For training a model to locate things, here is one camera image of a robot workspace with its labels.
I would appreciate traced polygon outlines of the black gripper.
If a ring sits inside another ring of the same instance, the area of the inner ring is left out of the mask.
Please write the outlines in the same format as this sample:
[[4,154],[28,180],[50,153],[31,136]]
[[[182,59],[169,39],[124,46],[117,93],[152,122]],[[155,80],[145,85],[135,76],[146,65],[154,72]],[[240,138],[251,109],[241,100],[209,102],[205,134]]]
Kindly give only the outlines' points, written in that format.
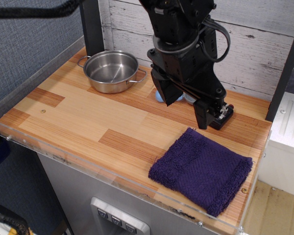
[[214,73],[216,31],[205,26],[185,44],[168,44],[156,36],[153,43],[147,56],[152,60],[151,77],[161,99],[170,106],[181,100],[183,93],[193,97],[198,127],[206,130],[227,104],[225,88]]

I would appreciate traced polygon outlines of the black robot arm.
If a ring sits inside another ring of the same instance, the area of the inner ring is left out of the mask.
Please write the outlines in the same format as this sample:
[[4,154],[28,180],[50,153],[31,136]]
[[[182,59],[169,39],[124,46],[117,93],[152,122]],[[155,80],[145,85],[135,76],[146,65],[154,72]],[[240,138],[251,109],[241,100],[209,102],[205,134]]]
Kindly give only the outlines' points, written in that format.
[[200,129],[220,130],[232,117],[226,90],[214,73],[218,56],[216,33],[230,41],[227,30],[210,12],[212,0],[143,0],[154,31],[154,47],[147,53],[151,76],[162,100],[171,105],[183,94],[194,99]]

